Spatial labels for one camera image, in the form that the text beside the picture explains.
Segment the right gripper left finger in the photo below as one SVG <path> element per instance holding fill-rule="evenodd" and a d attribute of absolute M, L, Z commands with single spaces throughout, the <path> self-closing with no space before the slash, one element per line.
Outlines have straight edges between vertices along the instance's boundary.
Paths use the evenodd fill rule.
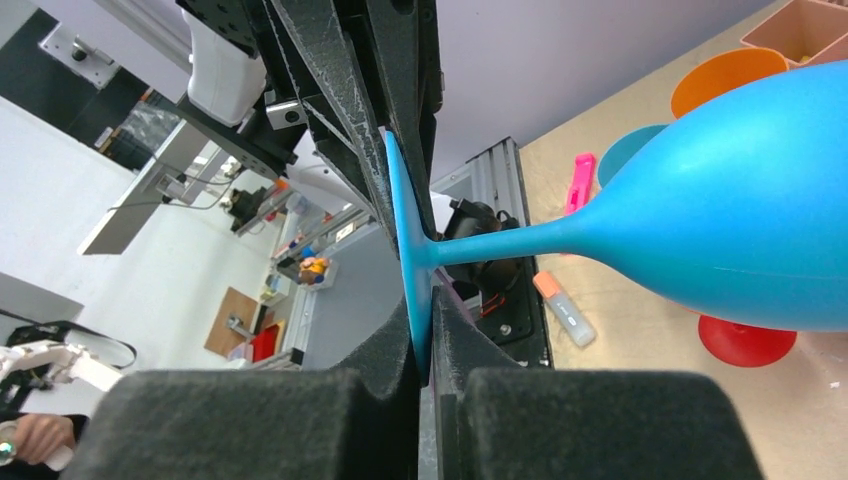
<path fill-rule="evenodd" d="M 326 370 L 147 371 L 103 398 L 67 479 L 414 479 L 407 309 Z"/>

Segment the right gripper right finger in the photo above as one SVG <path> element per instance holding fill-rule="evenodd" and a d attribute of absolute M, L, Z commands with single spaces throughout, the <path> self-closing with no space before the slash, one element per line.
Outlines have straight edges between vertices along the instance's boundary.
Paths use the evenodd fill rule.
<path fill-rule="evenodd" d="M 433 291 L 443 479 L 759 479 L 736 410 L 692 372 L 522 367 Z"/>

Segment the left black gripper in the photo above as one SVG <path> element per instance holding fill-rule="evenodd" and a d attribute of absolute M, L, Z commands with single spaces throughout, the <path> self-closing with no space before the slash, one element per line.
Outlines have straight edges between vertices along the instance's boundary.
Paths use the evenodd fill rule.
<path fill-rule="evenodd" d="M 267 179 L 307 185 L 359 206 L 397 251 L 385 144 L 334 3 L 270 1 L 268 13 L 261 1 L 177 5 L 249 57 L 261 58 L 266 68 L 264 91 L 241 123 L 227 127 L 209 117 L 191 104 L 187 90 L 177 104 L 186 121 Z M 404 155 L 424 232 L 433 238 L 429 185 L 435 114 L 443 105 L 436 3 L 365 5 L 387 127 Z M 269 16 L 280 25 L 273 28 Z M 282 55 L 271 47 L 274 34 Z M 315 153 L 296 153 L 305 136 L 314 139 Z"/>

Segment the blue wine glass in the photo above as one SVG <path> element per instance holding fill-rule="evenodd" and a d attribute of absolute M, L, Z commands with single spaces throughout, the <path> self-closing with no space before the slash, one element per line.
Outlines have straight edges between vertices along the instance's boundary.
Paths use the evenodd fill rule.
<path fill-rule="evenodd" d="M 432 273 L 462 254 L 424 233 L 385 148 L 416 366 L 430 374 Z M 684 115 L 584 207 L 509 246 L 569 253 L 696 312 L 760 328 L 847 328 L 847 64 L 772 75 Z"/>
<path fill-rule="evenodd" d="M 602 155 L 598 165 L 599 186 L 604 188 L 639 150 L 667 127 L 667 124 L 640 127 L 616 140 Z"/>

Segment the red wine glass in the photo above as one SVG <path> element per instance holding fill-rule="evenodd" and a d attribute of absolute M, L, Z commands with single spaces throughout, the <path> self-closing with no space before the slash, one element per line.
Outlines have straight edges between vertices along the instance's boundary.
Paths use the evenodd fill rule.
<path fill-rule="evenodd" d="M 784 358 L 796 343 L 795 331 L 760 328 L 701 315 L 698 335 L 716 359 L 736 367 L 759 368 Z"/>

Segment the orange wine glass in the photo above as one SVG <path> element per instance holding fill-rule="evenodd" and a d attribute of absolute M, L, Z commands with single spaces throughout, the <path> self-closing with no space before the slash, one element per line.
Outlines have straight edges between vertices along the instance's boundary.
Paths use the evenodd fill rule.
<path fill-rule="evenodd" d="M 670 99 L 672 115 L 680 119 L 731 90 L 788 70 L 788 61 L 773 49 L 745 47 L 721 53 L 680 80 Z"/>

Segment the operator hand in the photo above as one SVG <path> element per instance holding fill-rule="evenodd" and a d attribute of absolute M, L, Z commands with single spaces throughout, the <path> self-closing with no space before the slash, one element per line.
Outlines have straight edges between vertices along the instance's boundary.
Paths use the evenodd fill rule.
<path fill-rule="evenodd" d="M 53 414 L 26 414 L 1 423 L 1 464 L 13 460 L 64 469 L 76 444 L 70 418 Z"/>

